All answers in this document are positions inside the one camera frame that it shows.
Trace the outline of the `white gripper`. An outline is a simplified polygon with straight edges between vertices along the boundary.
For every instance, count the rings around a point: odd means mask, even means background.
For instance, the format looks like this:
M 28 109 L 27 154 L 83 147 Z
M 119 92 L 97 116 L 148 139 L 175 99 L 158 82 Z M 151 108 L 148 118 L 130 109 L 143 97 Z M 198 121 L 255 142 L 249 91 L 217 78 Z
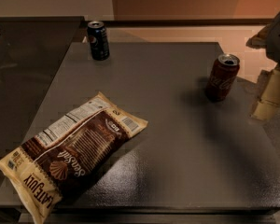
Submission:
M 266 56 L 280 63 L 280 11 L 271 25 L 263 27 L 250 37 L 246 45 L 252 49 L 265 49 Z M 251 117 L 258 120 L 271 119 L 280 108 L 280 64 L 273 70 L 262 70 L 256 89 L 256 97 L 251 108 Z

